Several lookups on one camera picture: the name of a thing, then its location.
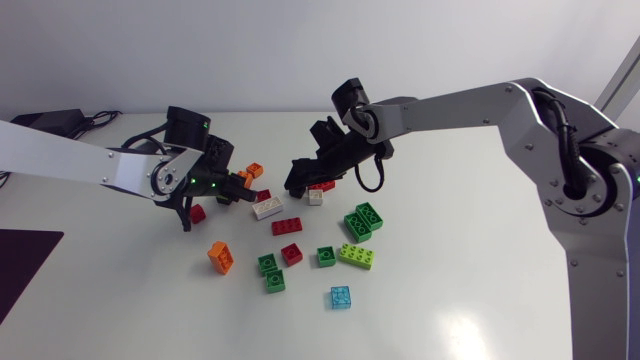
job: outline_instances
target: black mat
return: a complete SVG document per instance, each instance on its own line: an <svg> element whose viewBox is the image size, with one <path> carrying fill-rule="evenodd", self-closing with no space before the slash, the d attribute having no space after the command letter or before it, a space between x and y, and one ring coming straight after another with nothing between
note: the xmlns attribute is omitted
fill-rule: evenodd
<svg viewBox="0 0 640 360"><path fill-rule="evenodd" d="M0 324L64 235L0 229Z"/></svg>

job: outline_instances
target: black power adapter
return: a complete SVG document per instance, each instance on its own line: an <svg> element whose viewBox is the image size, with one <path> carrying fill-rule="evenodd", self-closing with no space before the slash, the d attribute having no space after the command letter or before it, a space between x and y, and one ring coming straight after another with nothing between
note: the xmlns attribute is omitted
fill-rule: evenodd
<svg viewBox="0 0 640 360"><path fill-rule="evenodd" d="M11 120L14 124L71 139L86 129L91 121L91 118L84 117L80 109L24 114Z"/></svg>

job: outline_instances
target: transparent blue lego brick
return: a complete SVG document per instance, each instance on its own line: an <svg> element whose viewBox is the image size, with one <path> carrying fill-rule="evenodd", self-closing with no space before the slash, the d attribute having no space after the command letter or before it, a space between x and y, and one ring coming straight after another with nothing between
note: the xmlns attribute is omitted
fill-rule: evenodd
<svg viewBox="0 0 640 360"><path fill-rule="evenodd" d="M351 295L348 286L336 286L331 288L331 308L350 309Z"/></svg>

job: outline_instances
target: white lego brick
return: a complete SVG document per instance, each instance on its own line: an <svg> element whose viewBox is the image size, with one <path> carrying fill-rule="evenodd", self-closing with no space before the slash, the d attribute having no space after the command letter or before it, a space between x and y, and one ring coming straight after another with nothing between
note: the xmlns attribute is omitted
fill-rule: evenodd
<svg viewBox="0 0 640 360"><path fill-rule="evenodd" d="M322 205L322 193L320 189L309 189L309 205Z"/></svg>
<svg viewBox="0 0 640 360"><path fill-rule="evenodd" d="M282 204L282 201L280 201L280 198L277 196L273 196L265 201L261 201L253 205L253 212L256 213L256 218L258 218L258 220L277 214L282 210L284 210L284 204Z"/></svg>

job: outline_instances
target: red lego brick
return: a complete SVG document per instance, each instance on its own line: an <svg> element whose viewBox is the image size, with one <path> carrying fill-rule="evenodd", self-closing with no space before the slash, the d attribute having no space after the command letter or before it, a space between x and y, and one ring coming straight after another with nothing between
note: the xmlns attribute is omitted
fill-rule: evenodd
<svg viewBox="0 0 640 360"><path fill-rule="evenodd" d="M302 260L302 252L298 249L296 243L283 247L280 252L288 266L299 263Z"/></svg>
<svg viewBox="0 0 640 360"><path fill-rule="evenodd" d="M296 231L302 231L302 222L300 222L300 218L274 221L271 223L271 232L273 233L273 236Z"/></svg>
<svg viewBox="0 0 640 360"><path fill-rule="evenodd" d="M271 192L269 191L269 189L258 191L256 202L265 201L267 199L271 199Z"/></svg>
<svg viewBox="0 0 640 360"><path fill-rule="evenodd" d="M331 180L331 181L323 182L320 184L311 185L309 186L309 189L312 189L312 190L318 189L318 190L322 190L323 192L326 192L333 189L334 187L336 187L336 181Z"/></svg>
<svg viewBox="0 0 640 360"><path fill-rule="evenodd" d="M199 223L200 221L204 220L207 215L204 213L204 210L202 209L202 206L200 205L194 205L191 207L191 222L194 224Z"/></svg>

